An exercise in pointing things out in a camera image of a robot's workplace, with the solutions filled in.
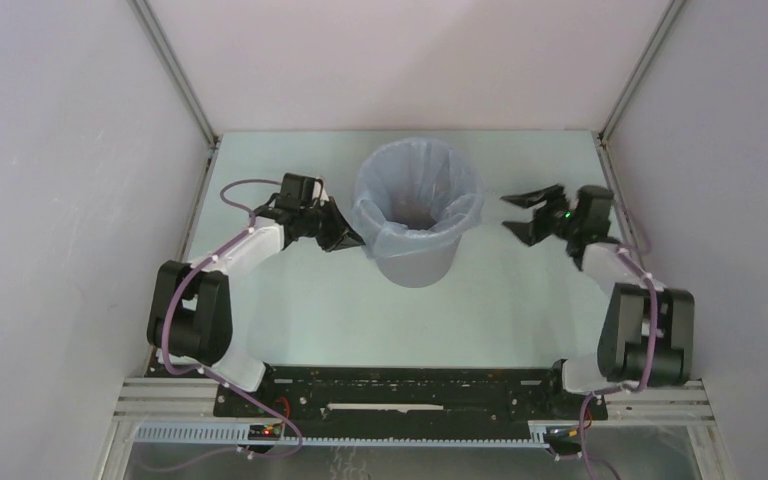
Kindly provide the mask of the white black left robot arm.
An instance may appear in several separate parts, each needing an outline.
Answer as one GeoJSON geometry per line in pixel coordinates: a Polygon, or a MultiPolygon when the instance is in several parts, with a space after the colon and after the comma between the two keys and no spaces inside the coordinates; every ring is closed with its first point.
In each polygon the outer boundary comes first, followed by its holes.
{"type": "Polygon", "coordinates": [[[257,417],[272,411],[276,390],[263,381],[267,365],[246,350],[235,324],[232,281],[300,239],[315,240],[324,252],[363,244],[323,179],[287,173],[277,185],[264,204],[245,210],[242,230],[214,252],[160,266],[147,325],[147,340],[169,373],[196,370],[236,387],[238,404],[257,417]]]}

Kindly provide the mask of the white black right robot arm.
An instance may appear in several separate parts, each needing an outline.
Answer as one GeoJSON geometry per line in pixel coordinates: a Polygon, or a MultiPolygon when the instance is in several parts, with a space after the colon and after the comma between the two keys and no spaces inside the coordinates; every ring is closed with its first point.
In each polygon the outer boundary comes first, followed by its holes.
{"type": "Polygon", "coordinates": [[[595,353],[562,361],[560,379],[543,388],[548,414],[570,416],[580,407],[581,394],[637,393],[689,381],[694,296],[655,279],[633,259],[629,246],[610,235],[611,190],[585,185],[569,199],[564,186],[555,184],[502,199],[532,212],[529,221],[504,222],[506,229],[527,246],[549,237],[565,241],[578,271],[609,297],[595,353]]]}

